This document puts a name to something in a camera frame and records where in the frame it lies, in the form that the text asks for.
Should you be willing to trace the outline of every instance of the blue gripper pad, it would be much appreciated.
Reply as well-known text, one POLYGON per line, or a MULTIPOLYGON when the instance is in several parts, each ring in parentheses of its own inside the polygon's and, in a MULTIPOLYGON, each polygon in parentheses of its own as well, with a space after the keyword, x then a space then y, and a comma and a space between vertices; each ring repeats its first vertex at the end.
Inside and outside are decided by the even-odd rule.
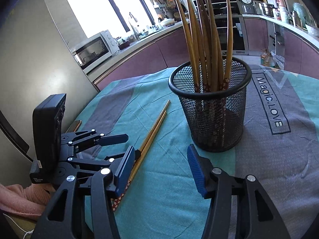
POLYGON ((118 166, 114 174, 114 185, 116 186, 114 193, 116 198, 121 196, 121 194, 125 191, 125 187, 130 177, 134 161, 135 150, 133 146, 129 146, 121 160, 120 165, 118 166))
POLYGON ((187 160, 193 174, 197 191, 203 198, 206 198, 208 194, 207 184, 211 179, 209 173, 210 170, 213 169, 213 165, 209 159, 198 155, 193 144, 190 144, 187 148, 187 160))

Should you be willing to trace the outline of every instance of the smartphone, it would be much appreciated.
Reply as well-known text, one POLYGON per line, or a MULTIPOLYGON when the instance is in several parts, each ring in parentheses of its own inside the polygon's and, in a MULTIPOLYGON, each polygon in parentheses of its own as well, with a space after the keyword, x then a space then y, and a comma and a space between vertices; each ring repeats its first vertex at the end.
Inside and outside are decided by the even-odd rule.
POLYGON ((72 125, 68 128, 66 133, 76 132, 82 124, 82 120, 75 120, 72 125))

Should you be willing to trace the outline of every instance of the microwave oven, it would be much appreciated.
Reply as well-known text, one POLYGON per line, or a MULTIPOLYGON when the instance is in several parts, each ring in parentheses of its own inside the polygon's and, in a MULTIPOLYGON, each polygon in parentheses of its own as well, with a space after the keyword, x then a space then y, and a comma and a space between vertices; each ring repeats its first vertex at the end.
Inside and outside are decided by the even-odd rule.
POLYGON ((105 30, 75 46, 72 55, 82 70, 88 73, 119 50, 117 40, 105 30))

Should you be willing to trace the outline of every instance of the kitchen counter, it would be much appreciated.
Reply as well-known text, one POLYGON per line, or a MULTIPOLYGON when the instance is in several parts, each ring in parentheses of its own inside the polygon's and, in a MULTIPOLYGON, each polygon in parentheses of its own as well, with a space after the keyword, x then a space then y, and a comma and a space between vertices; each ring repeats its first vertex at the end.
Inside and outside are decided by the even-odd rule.
POLYGON ((140 49, 143 49, 144 46, 154 43, 160 37, 173 32, 176 29, 181 28, 182 26, 183 25, 181 22, 177 22, 173 26, 164 28, 154 34, 147 36, 146 38, 138 40, 132 43, 129 47, 118 51, 116 54, 105 60, 103 63, 99 64, 90 72, 86 72, 85 69, 84 72, 87 74, 89 80, 93 82, 115 64, 122 63, 125 58, 129 58, 129 55, 137 53, 140 49))
POLYGON ((308 43, 310 43, 311 45, 313 45, 314 47, 316 47, 319 50, 319 38, 309 35, 306 30, 303 30, 301 28, 296 28, 291 24, 276 20, 276 19, 271 18, 271 17, 263 16, 263 15, 243 14, 242 16, 244 18, 261 18, 261 19, 276 23, 276 24, 278 24, 284 28, 287 28, 290 31, 296 33, 297 35, 301 36, 303 39, 308 41, 308 43))

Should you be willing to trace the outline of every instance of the floor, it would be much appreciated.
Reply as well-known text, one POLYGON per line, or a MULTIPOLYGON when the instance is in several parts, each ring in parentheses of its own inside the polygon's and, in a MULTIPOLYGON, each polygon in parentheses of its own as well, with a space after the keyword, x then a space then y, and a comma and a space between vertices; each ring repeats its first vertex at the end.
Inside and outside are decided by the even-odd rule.
POLYGON ((260 65, 260 57, 258 56, 233 55, 233 57, 241 59, 249 65, 260 65))

